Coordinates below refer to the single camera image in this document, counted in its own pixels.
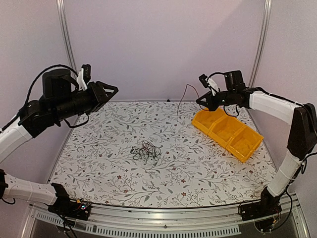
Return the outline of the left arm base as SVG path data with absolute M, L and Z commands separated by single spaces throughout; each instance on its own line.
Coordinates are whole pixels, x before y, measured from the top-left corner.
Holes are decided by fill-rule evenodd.
M 91 201 L 83 198 L 71 199 L 65 188 L 58 183 L 51 183 L 55 189 L 56 201 L 48 205 L 48 211 L 60 216 L 87 221 L 91 212 Z

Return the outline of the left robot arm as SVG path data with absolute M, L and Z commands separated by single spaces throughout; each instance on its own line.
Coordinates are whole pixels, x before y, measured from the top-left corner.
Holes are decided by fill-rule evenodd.
M 102 108 L 115 94 L 116 86 L 91 81 L 91 66 L 82 65 L 79 72 L 67 65 L 55 64 L 42 70 L 43 94 L 30 100 L 31 89 L 17 114 L 0 130 L 0 160 L 3 162 L 24 143 L 36 138 L 47 128 L 61 126 L 75 115 L 89 115 Z M 73 203 L 65 188 L 57 183 L 40 184 L 18 179 L 0 172 L 0 197 L 14 198 L 55 206 L 63 215 L 70 215 Z

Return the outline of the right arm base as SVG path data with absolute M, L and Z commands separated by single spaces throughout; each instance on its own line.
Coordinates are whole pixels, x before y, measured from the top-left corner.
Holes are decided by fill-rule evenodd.
M 281 196 L 272 197 L 270 194 L 261 195 L 258 202 L 240 204 L 238 214 L 243 221 L 260 219 L 255 222 L 255 227 L 259 232 L 271 232 L 281 218 L 282 208 L 280 206 Z

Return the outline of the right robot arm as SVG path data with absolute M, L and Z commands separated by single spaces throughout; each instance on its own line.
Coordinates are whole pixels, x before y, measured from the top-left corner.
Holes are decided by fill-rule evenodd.
M 200 83 L 208 89 L 196 102 L 215 111 L 220 106 L 235 105 L 271 117 L 284 126 L 285 156 L 280 160 L 276 175 L 263 190 L 266 197 L 256 206 L 260 216 L 275 209 L 273 198 L 281 196 L 297 178 L 306 160 L 315 155 L 317 145 L 317 113 L 311 103 L 300 103 L 270 93 L 261 87 L 248 87 L 239 70 L 214 72 L 199 76 Z

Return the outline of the yellow bin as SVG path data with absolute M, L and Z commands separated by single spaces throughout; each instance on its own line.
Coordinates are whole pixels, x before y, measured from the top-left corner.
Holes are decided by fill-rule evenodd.
M 208 132 L 208 136 L 221 147 L 227 148 L 230 142 L 246 127 L 235 117 L 227 115 L 217 119 Z
M 246 162 L 263 141 L 263 136 L 246 126 L 238 130 L 229 140 L 225 149 L 241 163 Z
M 224 116 L 226 116 L 226 114 L 221 108 L 216 109 L 214 112 L 201 110 L 194 116 L 192 125 L 205 135 L 209 135 L 216 123 L 219 122 Z

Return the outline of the yellow bin middle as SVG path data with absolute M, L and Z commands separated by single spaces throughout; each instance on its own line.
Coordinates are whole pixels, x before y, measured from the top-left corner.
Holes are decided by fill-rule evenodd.
M 246 127 L 235 117 L 227 115 L 217 119 L 208 132 L 208 136 L 221 147 L 227 148 L 230 142 Z

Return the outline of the floral table mat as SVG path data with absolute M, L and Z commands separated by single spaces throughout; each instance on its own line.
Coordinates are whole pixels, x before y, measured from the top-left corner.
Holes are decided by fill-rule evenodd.
M 50 177 L 73 198 L 131 207 L 256 200 L 275 175 L 261 144 L 245 163 L 192 125 L 194 102 L 112 102 L 82 116 Z

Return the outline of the right aluminium post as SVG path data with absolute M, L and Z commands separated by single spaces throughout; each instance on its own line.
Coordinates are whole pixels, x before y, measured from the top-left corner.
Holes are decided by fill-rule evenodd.
M 258 74 L 258 71 L 260 68 L 261 59 L 263 56 L 266 37 L 267 37 L 269 23 L 270 23 L 271 9 L 272 9 L 272 0 L 265 0 L 264 1 L 262 24 L 261 24 L 261 29 L 260 29 L 260 36 L 259 36 L 259 41 L 258 41 L 257 51 L 255 54 L 253 67 L 251 70 L 249 87 L 254 87 L 255 82 L 256 82 L 256 78 L 257 78 L 257 74 Z

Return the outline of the aluminium post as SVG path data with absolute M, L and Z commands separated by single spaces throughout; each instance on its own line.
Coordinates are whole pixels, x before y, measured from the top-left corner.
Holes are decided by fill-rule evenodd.
M 66 10 L 65 10 L 65 4 L 63 0 L 56 0 L 56 6 L 57 6 L 57 13 L 62 33 L 62 38 L 64 41 L 65 51 L 68 58 L 69 65 L 74 69 L 77 70 L 75 58 L 72 50 L 71 45 L 71 39 L 69 35 L 68 30 L 68 24 L 67 24 L 67 17 L 66 17 Z
M 256 78 L 257 78 L 257 74 L 258 74 L 258 71 L 260 68 L 261 59 L 263 56 L 266 37 L 267 37 L 269 23 L 270 23 L 271 9 L 272 9 L 272 0 L 265 0 L 264 1 L 262 24 L 261 24 L 261 29 L 260 29 L 260 36 L 259 36 L 259 41 L 258 41 L 257 51 L 255 54 L 253 67 L 251 70 L 249 87 L 254 87 L 255 82 L 256 82 Z

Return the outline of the left aluminium post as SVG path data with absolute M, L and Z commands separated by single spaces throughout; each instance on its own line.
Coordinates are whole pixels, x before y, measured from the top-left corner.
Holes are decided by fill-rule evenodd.
M 74 69 L 77 70 L 75 58 L 72 50 L 71 45 L 71 39 L 69 35 L 68 30 L 68 24 L 67 24 L 67 17 L 66 17 L 66 10 L 65 10 L 65 4 L 63 0 L 56 0 L 56 6 L 57 6 L 57 13 L 62 33 L 62 38 L 64 41 L 65 51 L 68 58 L 69 65 Z

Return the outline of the aluminium front rail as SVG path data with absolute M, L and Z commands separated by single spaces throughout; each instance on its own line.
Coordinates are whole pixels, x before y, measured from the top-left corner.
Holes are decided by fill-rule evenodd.
M 24 238 L 308 238 L 310 232 L 295 193 L 280 200 L 276 226 L 265 232 L 273 219 L 242 218 L 243 204 L 200 208 L 146 209 L 93 205 L 86 221 L 60 217 L 43 205 L 29 207 Z

